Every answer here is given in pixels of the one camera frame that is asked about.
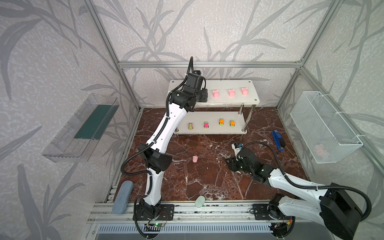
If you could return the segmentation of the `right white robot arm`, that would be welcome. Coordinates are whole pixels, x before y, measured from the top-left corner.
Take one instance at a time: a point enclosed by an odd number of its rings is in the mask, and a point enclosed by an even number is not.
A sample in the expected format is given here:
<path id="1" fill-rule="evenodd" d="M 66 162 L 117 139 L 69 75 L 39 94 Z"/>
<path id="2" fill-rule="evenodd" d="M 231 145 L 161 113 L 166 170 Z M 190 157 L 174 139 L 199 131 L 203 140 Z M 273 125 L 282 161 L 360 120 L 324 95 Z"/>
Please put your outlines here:
<path id="1" fill-rule="evenodd" d="M 232 172 L 246 173 L 261 184 L 280 189 L 294 196 L 276 195 L 269 202 L 272 219 L 283 216 L 302 218 L 326 227 L 342 240 L 352 240 L 359 223 L 372 212 L 372 202 L 362 191 L 335 183 L 320 185 L 287 174 L 276 152 L 272 152 L 278 166 L 262 164 L 249 145 L 232 144 L 234 157 L 226 159 Z"/>

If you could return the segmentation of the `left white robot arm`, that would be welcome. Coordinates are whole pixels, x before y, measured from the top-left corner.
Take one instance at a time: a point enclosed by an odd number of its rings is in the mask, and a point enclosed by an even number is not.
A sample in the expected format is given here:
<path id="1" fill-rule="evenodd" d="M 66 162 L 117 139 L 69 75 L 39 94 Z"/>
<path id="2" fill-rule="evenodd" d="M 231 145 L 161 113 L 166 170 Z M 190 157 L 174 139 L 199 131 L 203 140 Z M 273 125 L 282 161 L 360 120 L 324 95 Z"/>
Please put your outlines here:
<path id="1" fill-rule="evenodd" d="M 194 59 L 190 58 L 184 80 L 167 95 L 166 112 L 157 129 L 145 144 L 139 145 L 137 153 L 122 163 L 121 173 L 125 176 L 147 175 L 145 194 L 135 198 L 134 221 L 154 220 L 161 214 L 162 182 L 172 163 L 171 155 L 166 153 L 169 142 L 181 120 L 194 111 L 196 103 L 207 102 L 206 83 L 201 71 L 194 69 Z M 145 160 L 146 169 L 130 173 L 125 167 L 136 156 Z"/>

